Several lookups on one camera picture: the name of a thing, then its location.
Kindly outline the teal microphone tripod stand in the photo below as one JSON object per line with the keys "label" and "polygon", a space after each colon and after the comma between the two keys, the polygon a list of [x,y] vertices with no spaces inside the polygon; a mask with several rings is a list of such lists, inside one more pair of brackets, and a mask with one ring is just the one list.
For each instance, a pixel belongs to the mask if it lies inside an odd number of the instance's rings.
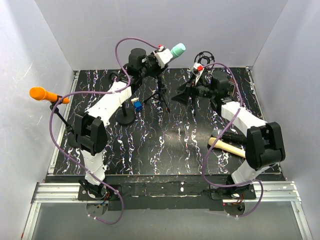
{"label": "teal microphone tripod stand", "polygon": [[167,101],[165,100],[165,94],[167,92],[167,89],[165,85],[162,83],[162,77],[159,75],[155,79],[157,88],[152,95],[143,100],[143,103],[146,104],[151,99],[157,100],[161,107],[162,103],[164,103],[167,112],[170,113],[171,110],[168,107]]}

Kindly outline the teal microphone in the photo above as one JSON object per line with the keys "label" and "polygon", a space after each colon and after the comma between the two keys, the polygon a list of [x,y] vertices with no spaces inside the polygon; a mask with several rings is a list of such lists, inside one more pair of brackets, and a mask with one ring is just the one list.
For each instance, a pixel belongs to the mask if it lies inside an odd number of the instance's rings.
{"label": "teal microphone", "polygon": [[185,51],[186,47],[183,43],[178,43],[170,50],[174,59],[180,57]]}

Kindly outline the shock mount tripod stand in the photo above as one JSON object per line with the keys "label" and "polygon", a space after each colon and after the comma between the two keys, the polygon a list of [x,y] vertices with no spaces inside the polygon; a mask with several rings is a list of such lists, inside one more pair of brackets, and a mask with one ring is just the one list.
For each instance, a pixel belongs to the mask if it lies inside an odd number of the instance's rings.
{"label": "shock mount tripod stand", "polygon": [[[209,98],[211,99],[214,95],[214,90],[212,87],[212,84],[209,83],[206,80],[206,74],[209,72],[209,70],[212,69],[212,65],[208,66],[211,63],[215,62],[215,57],[214,55],[209,52],[209,51],[201,51],[200,53],[198,53],[195,58],[194,58],[194,63],[199,63],[201,65],[203,65],[204,67],[204,71],[197,83],[197,98],[198,97],[203,97],[203,98]],[[197,98],[194,101],[191,101],[191,105],[192,105],[192,110],[193,110],[193,116],[196,116],[196,103],[197,103]]]}

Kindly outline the round base microphone stand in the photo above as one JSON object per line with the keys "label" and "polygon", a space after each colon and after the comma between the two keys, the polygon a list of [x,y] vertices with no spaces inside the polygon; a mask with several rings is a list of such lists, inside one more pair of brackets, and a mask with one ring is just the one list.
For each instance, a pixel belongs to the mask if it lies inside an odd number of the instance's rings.
{"label": "round base microphone stand", "polygon": [[[120,71],[111,71],[108,77],[108,81],[110,84],[114,82],[121,82],[125,86],[128,84],[127,76],[120,70]],[[126,108],[126,101],[131,97],[132,94],[129,96],[125,96],[124,100],[121,100],[121,111],[116,113],[115,119],[121,126],[128,126],[133,123],[135,120],[135,112],[131,108]]]}

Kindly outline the black silver-grille microphone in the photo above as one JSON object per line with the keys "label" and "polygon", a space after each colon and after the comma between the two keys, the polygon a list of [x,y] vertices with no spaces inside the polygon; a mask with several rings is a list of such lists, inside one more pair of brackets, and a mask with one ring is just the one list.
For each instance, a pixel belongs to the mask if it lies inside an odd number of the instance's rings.
{"label": "black silver-grille microphone", "polygon": [[[217,138],[222,130],[220,129],[214,129],[211,133],[211,137]],[[227,141],[227,142],[234,142],[234,143],[239,143],[245,145],[247,143],[247,138],[243,134],[237,134],[234,132],[224,132],[221,137],[222,140]]]}

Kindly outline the cream microphone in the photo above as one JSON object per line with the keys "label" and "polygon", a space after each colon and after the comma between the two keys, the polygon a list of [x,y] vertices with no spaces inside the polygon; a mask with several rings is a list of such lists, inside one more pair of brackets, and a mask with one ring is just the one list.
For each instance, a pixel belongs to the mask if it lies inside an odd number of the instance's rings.
{"label": "cream microphone", "polygon": [[220,149],[220,150],[226,151],[228,153],[237,155],[242,158],[246,157],[246,152],[243,149],[232,146],[232,145],[225,143],[221,140],[217,141],[217,143],[214,145],[214,149]]}

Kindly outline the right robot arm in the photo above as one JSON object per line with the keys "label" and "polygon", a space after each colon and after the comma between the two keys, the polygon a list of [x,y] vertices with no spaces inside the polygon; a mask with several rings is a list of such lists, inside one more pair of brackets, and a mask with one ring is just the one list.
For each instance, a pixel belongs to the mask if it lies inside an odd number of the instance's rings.
{"label": "right robot arm", "polygon": [[277,122],[266,122],[246,110],[242,101],[236,101],[239,87],[233,75],[224,71],[213,71],[210,82],[206,82],[199,71],[176,90],[173,101],[186,105],[190,98],[203,97],[210,100],[212,108],[229,125],[237,127],[246,138],[244,162],[229,175],[226,184],[216,184],[226,189],[227,195],[237,199],[245,192],[258,175],[285,160],[285,146],[281,126]]}

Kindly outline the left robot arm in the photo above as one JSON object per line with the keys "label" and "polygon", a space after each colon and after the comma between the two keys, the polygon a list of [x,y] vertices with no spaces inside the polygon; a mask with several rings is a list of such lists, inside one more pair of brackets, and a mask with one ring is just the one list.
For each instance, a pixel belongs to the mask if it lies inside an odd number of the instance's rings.
{"label": "left robot arm", "polygon": [[142,85],[144,78],[160,75],[172,58],[171,51],[162,45],[149,55],[142,48],[132,49],[123,69],[111,72],[110,93],[87,111],[75,115],[74,143],[82,153],[86,168],[85,179],[80,184],[91,198],[101,200],[107,193],[102,184],[105,179],[102,151],[108,142],[106,126],[110,118]]}

